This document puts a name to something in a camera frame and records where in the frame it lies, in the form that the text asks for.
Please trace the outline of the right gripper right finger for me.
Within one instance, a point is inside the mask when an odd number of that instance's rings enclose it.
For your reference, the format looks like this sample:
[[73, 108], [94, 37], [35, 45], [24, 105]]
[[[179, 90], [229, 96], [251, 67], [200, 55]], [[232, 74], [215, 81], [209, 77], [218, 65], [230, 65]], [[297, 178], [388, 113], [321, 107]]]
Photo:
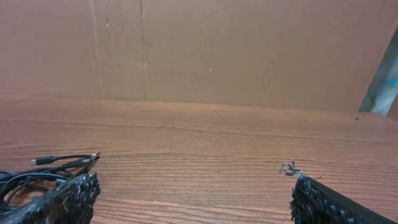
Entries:
[[299, 175], [290, 202], [295, 224], [397, 224], [307, 175]]

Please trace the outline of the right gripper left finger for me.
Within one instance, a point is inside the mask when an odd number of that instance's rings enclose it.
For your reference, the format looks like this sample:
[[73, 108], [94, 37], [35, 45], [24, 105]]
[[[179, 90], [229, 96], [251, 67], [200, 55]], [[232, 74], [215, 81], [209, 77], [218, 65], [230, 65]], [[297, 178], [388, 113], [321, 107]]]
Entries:
[[97, 173], [82, 174], [1, 217], [1, 224], [87, 224], [100, 193]]

